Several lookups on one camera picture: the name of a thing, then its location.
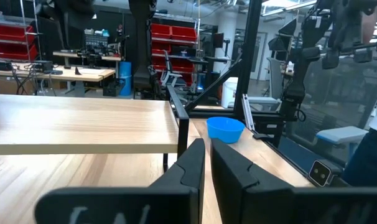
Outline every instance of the metal shelving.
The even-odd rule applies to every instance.
[[[152,54],[154,57],[165,57],[164,54]],[[178,55],[168,55],[169,58],[182,58],[182,59],[189,59],[190,57],[187,56],[178,56]]]
[[[27,45],[27,42],[13,41],[13,40],[0,40],[0,43],[4,44],[22,44]]]
[[[0,20],[0,25],[13,27],[27,27],[35,19],[26,18],[24,23],[23,18],[17,16],[4,16],[4,20]]]
[[[172,40],[172,39],[164,39],[164,38],[155,38],[153,37],[152,40],[158,40],[158,41],[163,41],[163,42],[168,42],[172,44],[196,44],[194,41],[186,41],[186,40]]]
[[[161,69],[156,69],[156,72],[163,72]],[[191,74],[192,72],[179,72],[179,71],[174,71],[176,74]]]
[[[180,22],[193,22],[196,23],[200,19],[194,19],[191,17],[185,17],[185,16],[175,16],[175,15],[169,15],[169,14],[162,14],[162,13],[155,13],[153,18],[155,19],[168,19],[172,21],[180,21]]]
[[[30,63],[29,60],[18,60],[18,59],[9,59],[9,58],[0,58],[0,61],[5,61],[5,62],[19,62],[19,63]]]

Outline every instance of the workbench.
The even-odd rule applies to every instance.
[[[29,63],[14,63],[21,69],[24,66],[30,65]],[[85,97],[85,86],[83,82],[100,82],[103,79],[110,77],[115,74],[115,70],[112,69],[102,69],[104,70],[100,74],[88,74],[88,73],[81,73],[81,75],[75,74],[75,67],[71,69],[65,69],[62,66],[56,68],[57,71],[62,71],[63,74],[61,75],[46,75],[42,73],[37,73],[37,78],[39,79],[49,79],[52,80],[63,80],[63,81],[76,81],[75,82],[75,89],[74,93],[76,97]],[[19,78],[25,78],[28,76],[29,72],[26,70],[17,70],[17,74]],[[0,76],[4,77],[13,77],[13,73],[11,71],[0,71]]]
[[[176,152],[167,101],[0,95],[0,154]]]
[[[21,97],[42,98],[42,96]],[[87,99],[78,98],[76,100],[86,102]],[[3,112],[9,113],[8,116],[0,114],[0,123],[5,124],[6,127],[17,129],[20,127],[27,131],[27,128],[22,127],[20,124],[27,124],[28,121],[21,121],[20,119],[26,118],[24,115],[34,113],[32,117],[39,117],[40,121],[46,119],[48,126],[52,128],[46,128],[46,124],[35,122],[30,127],[30,133],[24,134],[19,130],[13,129],[11,131],[9,129],[7,131],[6,129],[0,128],[0,136],[5,134],[12,139],[22,139],[22,137],[14,137],[14,135],[24,134],[24,136],[29,139],[34,139],[35,136],[40,133],[40,137],[37,138],[43,138],[43,140],[38,140],[38,142],[52,141],[54,145],[56,145],[58,141],[66,142],[66,139],[74,139],[69,138],[67,135],[60,135],[60,133],[64,132],[63,130],[67,128],[66,131],[73,133],[76,138],[79,137],[79,134],[82,134],[86,138],[86,141],[96,142],[100,141],[99,134],[101,137],[108,139],[111,139],[111,137],[106,137],[108,134],[119,138],[119,136],[124,135],[123,133],[127,133],[127,131],[124,132],[122,127],[130,124],[132,126],[131,130],[135,131],[130,134],[130,138],[126,140],[126,144],[129,141],[133,148],[139,149],[137,145],[143,144],[137,140],[139,135],[155,136],[153,131],[157,131],[163,136],[166,132],[161,132],[170,130],[171,135],[168,141],[172,142],[172,136],[174,136],[173,133],[175,133],[175,130],[172,125],[169,125],[169,121],[166,121],[169,115],[164,114],[164,118],[160,119],[160,111],[154,108],[152,109],[152,107],[159,104],[159,101],[91,100],[95,100],[96,103],[88,104],[88,102],[86,102],[76,107],[72,107],[72,105],[78,104],[77,101],[71,101],[70,103],[67,103],[68,100],[64,102],[60,101],[60,105],[56,106],[53,111],[48,111],[48,113],[44,113],[43,110],[41,113],[36,113],[34,110],[41,109],[42,107],[47,108],[49,102],[46,103],[46,101],[40,102],[36,100],[23,101],[22,98],[20,98],[18,102],[11,102],[11,100],[9,100],[10,104],[22,103],[25,104],[25,106],[22,106],[24,108],[22,114],[12,109]],[[129,104],[129,101],[138,101],[140,105],[136,103]],[[109,111],[111,109],[110,103],[115,103],[112,107],[112,111]],[[113,121],[114,117],[107,117],[110,114],[121,118],[117,121]],[[144,115],[148,116],[145,121],[141,119],[144,119]],[[81,121],[78,121],[80,125],[67,125],[72,117],[78,120],[81,119]],[[60,120],[64,120],[65,125],[56,124],[56,121]],[[155,125],[161,125],[162,127],[157,128],[154,127]],[[57,138],[49,136],[50,129],[55,133],[59,133]],[[245,129],[240,140],[230,146],[278,178],[296,187],[312,187],[312,184],[302,176],[302,174],[275,153],[267,144],[253,139],[252,135],[251,131]],[[204,119],[190,120],[188,145],[196,138],[204,138],[207,149],[205,156],[202,223],[221,224],[212,181],[210,139],[207,133],[206,120]],[[9,144],[13,142],[5,137],[0,137],[0,139],[4,139]],[[145,137],[140,139],[141,141],[147,141],[148,144],[149,141],[161,141],[161,139],[146,139]],[[123,151],[133,151],[126,146],[127,145],[122,145],[120,147],[121,153]],[[60,147],[61,152],[66,153],[67,150],[63,148],[65,147]],[[44,145],[42,152],[48,151],[48,149],[49,147]],[[0,223],[35,223],[33,218],[35,203],[43,194],[46,194],[52,189],[66,186],[146,187],[163,174],[161,162],[162,154],[107,154],[109,150],[102,151],[101,149],[95,149],[91,146],[87,146],[87,149],[86,154],[0,156]],[[104,154],[92,154],[99,151]],[[141,152],[157,153],[161,152],[161,149],[155,144],[153,150]],[[175,160],[176,154],[172,154],[172,156],[169,157],[169,165],[171,166]]]

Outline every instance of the red storage bin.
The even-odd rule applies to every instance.
[[[33,32],[34,28],[32,26],[27,26],[27,32]],[[35,36],[28,35],[28,43],[31,44]],[[25,42],[26,41],[26,33],[24,32],[24,28],[21,27],[9,27],[9,26],[0,26],[0,40],[12,40],[12,41],[19,41]]]
[[[153,57],[152,58],[152,64],[153,65],[162,65],[166,67],[165,58],[163,57]]]
[[[0,45],[0,58],[28,60],[29,55],[31,61],[34,61],[37,54],[35,45],[29,47],[29,53],[25,45]]]
[[[186,40],[186,41],[196,41],[197,33],[194,28],[187,27],[176,27],[172,26],[172,39],[174,40]]]
[[[170,62],[172,63],[172,68],[176,72],[189,72],[194,71],[194,65],[192,62],[186,59],[180,58],[171,58]]]
[[[153,54],[165,55],[164,50],[166,50],[166,52],[168,52],[168,54],[169,54],[170,51],[171,51],[170,44],[158,43],[158,42],[152,43],[152,53]]]
[[[186,73],[192,73],[194,71],[194,65],[191,65],[191,67],[179,67],[179,66],[172,66],[173,71],[176,72],[186,72]]]
[[[187,86],[191,86],[193,84],[193,77],[188,74],[182,74],[183,80],[186,82]]]
[[[151,24],[151,34],[155,38],[170,39],[171,31],[170,26]]]

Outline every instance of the pillar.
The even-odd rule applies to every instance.
[[[232,10],[219,10],[218,12],[218,33],[225,34],[225,40],[230,40],[228,44],[227,50],[227,59],[231,58],[233,55],[233,46],[234,46],[234,39],[236,35],[236,24],[237,24],[237,15],[238,11],[236,9]],[[226,44],[223,44],[222,49],[215,49],[215,57],[216,58],[225,58],[225,49]],[[213,66],[214,72],[222,72],[222,74],[226,73],[228,68],[230,67],[231,62],[229,61],[227,64],[221,62],[215,62]]]

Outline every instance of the black metal leg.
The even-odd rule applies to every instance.
[[[189,119],[179,120],[179,136],[177,141],[177,158],[179,158],[187,149],[187,141],[189,138]]]
[[[164,165],[164,172],[168,170],[168,153],[164,153],[164,160],[163,160],[163,165]]]

